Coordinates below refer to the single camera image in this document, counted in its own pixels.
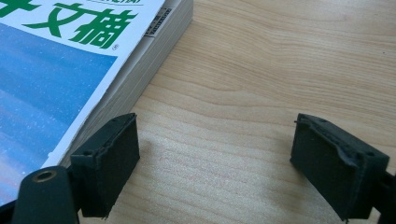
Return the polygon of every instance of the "black bracket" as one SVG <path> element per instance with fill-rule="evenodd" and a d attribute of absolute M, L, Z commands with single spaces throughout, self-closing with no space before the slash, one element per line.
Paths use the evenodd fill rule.
<path fill-rule="evenodd" d="M 1 208 L 0 223 L 74 224 L 79 209 L 107 217 L 139 158 L 136 115 L 112 119 L 71 155 L 67 169 L 26 176 L 18 200 Z"/>
<path fill-rule="evenodd" d="M 291 163 L 315 186 L 342 220 L 396 223 L 396 178 L 387 173 L 389 156 L 325 119 L 299 114 Z"/>

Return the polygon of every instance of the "light wood surface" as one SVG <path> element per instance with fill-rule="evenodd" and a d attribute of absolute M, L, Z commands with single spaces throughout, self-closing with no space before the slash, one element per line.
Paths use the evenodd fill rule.
<path fill-rule="evenodd" d="M 331 121 L 395 174 L 396 1 L 195 0 L 133 111 L 141 160 L 82 223 L 342 223 L 289 162 L 294 121 Z"/>

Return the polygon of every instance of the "table surface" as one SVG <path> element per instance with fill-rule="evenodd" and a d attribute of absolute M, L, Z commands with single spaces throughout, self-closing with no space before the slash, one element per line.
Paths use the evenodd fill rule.
<path fill-rule="evenodd" d="M 140 161 L 82 223 L 342 223 L 290 164 L 294 121 L 331 121 L 395 174 L 395 65 L 394 0 L 195 0 L 134 106 Z"/>

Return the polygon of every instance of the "wooden table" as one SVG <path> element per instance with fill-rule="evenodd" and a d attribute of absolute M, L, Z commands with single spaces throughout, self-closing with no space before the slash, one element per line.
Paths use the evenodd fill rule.
<path fill-rule="evenodd" d="M 331 121 L 395 174 L 396 2 L 195 0 L 133 111 L 141 160 L 82 223 L 342 223 L 289 162 L 294 121 Z"/>

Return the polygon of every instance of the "clamp jaw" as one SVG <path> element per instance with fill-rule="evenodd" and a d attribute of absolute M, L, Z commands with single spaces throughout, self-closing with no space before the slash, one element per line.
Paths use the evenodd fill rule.
<path fill-rule="evenodd" d="M 2 207 L 0 222 L 74 224 L 79 209 L 84 217 L 108 217 L 139 158 L 136 115 L 112 119 L 71 155 L 67 169 L 26 176 L 17 201 Z"/>
<path fill-rule="evenodd" d="M 389 156 L 325 119 L 300 114 L 291 163 L 308 178 L 342 220 L 370 216 L 396 223 L 396 177 Z"/>

